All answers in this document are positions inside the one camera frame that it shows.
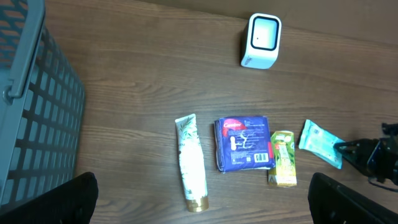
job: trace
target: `gold tube cap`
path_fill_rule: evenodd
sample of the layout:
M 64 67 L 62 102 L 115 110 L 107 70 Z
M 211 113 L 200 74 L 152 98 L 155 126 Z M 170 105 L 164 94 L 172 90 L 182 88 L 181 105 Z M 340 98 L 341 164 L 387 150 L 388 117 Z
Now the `gold tube cap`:
M 187 208 L 190 212 L 202 212 L 209 208 L 209 199 L 206 196 L 201 199 L 187 200 Z

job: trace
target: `black object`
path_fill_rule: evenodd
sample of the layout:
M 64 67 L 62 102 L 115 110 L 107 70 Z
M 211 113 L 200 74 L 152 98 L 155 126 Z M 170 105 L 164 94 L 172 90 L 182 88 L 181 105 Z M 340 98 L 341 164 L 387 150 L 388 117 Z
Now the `black object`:
M 398 223 L 398 214 L 321 173 L 312 177 L 308 202 L 314 224 Z
M 370 181 L 377 179 L 378 182 L 384 183 L 386 179 L 390 179 L 398 185 L 398 124 L 383 123 L 382 130 L 389 137 L 336 143 L 334 148 L 363 175 L 369 177 L 371 184 L 397 191 Z
M 0 216 L 0 223 L 87 224 L 97 198 L 97 180 L 86 172 Z

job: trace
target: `blue package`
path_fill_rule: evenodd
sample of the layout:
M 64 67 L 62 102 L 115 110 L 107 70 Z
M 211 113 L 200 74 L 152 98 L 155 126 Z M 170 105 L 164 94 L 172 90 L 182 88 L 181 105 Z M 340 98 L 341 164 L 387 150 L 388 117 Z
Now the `blue package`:
M 333 148 L 336 143 L 340 142 L 344 141 L 320 128 L 314 122 L 306 120 L 298 148 L 308 150 L 330 165 L 341 169 L 343 166 L 342 155 Z
M 275 167 L 265 116 L 236 116 L 215 121 L 217 167 L 221 172 Z

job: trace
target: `white device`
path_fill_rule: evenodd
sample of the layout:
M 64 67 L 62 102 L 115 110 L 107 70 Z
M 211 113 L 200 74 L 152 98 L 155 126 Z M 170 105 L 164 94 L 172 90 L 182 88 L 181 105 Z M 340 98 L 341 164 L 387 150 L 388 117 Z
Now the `white device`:
M 247 68 L 270 68 L 279 52 L 282 23 L 276 16 L 255 13 L 242 36 L 241 65 Z

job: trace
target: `white tube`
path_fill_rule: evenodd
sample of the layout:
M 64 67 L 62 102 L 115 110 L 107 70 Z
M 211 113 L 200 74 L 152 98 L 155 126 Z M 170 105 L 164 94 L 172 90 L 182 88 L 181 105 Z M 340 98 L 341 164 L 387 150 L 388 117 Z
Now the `white tube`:
M 201 212 L 209 207 L 203 152 L 195 114 L 175 120 L 178 134 L 178 158 L 187 208 Z

